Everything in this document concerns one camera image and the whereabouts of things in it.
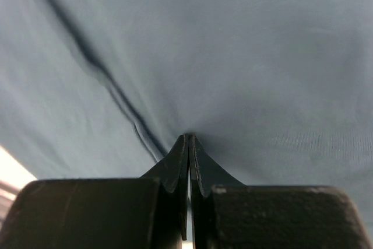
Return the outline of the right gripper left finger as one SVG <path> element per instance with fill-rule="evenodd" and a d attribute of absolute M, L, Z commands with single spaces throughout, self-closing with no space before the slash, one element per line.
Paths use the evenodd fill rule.
<path fill-rule="evenodd" d="M 186 240 L 188 216 L 189 136 L 177 138 L 167 155 L 141 178 L 160 183 L 153 240 Z"/>

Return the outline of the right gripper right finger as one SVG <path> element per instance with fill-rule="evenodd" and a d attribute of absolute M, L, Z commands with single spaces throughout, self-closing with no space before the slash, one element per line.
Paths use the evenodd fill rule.
<path fill-rule="evenodd" d="M 214 185 L 241 187 L 242 182 L 215 162 L 195 135 L 189 136 L 191 194 L 208 197 Z"/>

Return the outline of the blue t-shirt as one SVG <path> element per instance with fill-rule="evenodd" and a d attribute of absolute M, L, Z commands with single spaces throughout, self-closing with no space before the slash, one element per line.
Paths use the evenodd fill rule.
<path fill-rule="evenodd" d="M 187 132 L 369 219 L 372 0 L 1 0 L 1 144 L 34 176 L 138 176 Z"/>

